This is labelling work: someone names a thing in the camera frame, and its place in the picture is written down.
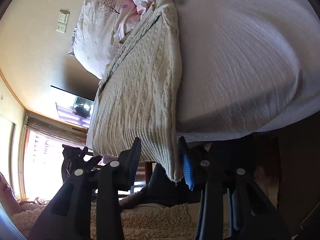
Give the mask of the beige cable-knit sweater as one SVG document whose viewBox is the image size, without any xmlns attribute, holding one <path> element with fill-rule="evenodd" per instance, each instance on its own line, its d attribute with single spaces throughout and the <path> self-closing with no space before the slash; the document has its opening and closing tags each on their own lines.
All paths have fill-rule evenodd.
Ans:
<svg viewBox="0 0 320 240">
<path fill-rule="evenodd" d="M 177 9 L 173 0 L 156 0 L 106 68 L 87 136 L 93 153 L 117 157 L 139 138 L 140 160 L 159 163 L 170 180 L 181 180 L 176 135 L 181 76 Z"/>
</svg>

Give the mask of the cream shaggy rug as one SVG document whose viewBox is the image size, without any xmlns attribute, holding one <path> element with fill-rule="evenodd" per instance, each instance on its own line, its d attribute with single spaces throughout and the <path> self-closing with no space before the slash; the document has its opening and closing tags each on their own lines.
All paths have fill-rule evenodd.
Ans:
<svg viewBox="0 0 320 240">
<path fill-rule="evenodd" d="M 24 203 L 21 211 L 10 219 L 24 237 L 39 218 L 45 205 Z M 166 207 L 141 204 L 123 210 L 121 222 L 125 239 L 193 239 L 199 216 L 200 203 Z"/>
</svg>

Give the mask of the lilac bed sheet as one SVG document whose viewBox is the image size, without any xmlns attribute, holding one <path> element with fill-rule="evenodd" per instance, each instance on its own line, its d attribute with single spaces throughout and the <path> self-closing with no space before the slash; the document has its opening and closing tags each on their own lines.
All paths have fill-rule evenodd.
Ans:
<svg viewBox="0 0 320 240">
<path fill-rule="evenodd" d="M 177 134 L 230 140 L 319 111 L 319 18 L 308 0 L 174 0 Z"/>
</svg>

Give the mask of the white floral pillow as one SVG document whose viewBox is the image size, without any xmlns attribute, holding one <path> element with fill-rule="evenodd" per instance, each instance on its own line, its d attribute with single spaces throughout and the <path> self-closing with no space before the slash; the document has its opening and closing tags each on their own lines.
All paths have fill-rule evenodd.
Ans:
<svg viewBox="0 0 320 240">
<path fill-rule="evenodd" d="M 139 20 L 133 0 L 84 0 L 68 55 L 101 80 L 120 40 Z"/>
</svg>

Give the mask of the wall socket switch plate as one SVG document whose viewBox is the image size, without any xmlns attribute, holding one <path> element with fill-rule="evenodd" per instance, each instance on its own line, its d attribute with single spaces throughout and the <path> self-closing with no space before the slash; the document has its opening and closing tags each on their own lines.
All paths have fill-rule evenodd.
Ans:
<svg viewBox="0 0 320 240">
<path fill-rule="evenodd" d="M 69 12 L 60 10 L 57 19 L 56 31 L 60 33 L 65 33 L 67 29 L 67 23 L 69 19 Z"/>
</svg>

